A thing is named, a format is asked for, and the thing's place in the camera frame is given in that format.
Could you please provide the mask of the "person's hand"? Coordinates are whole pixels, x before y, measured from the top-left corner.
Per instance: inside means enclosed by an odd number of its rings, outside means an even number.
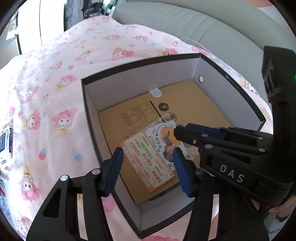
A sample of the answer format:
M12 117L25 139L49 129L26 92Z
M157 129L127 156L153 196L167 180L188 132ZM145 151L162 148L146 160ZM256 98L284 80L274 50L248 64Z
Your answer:
M252 223L261 223L267 212L276 213L277 219L286 219L295 209L295 195L292 195L284 203L275 207L268 207L250 198L251 206L255 209L255 214L250 220Z

